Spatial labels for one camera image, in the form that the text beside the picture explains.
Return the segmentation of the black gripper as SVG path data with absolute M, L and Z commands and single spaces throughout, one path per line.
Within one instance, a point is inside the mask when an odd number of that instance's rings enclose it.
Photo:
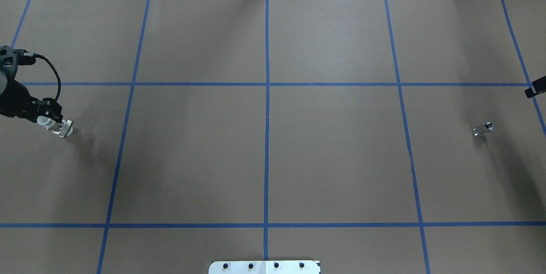
M 16 80 L 1 79 L 0 114 L 8 118 L 26 119 L 36 123 L 38 117 L 47 117 L 55 122 L 63 120 L 62 106 L 57 100 L 39 100 L 29 94 L 28 89 Z

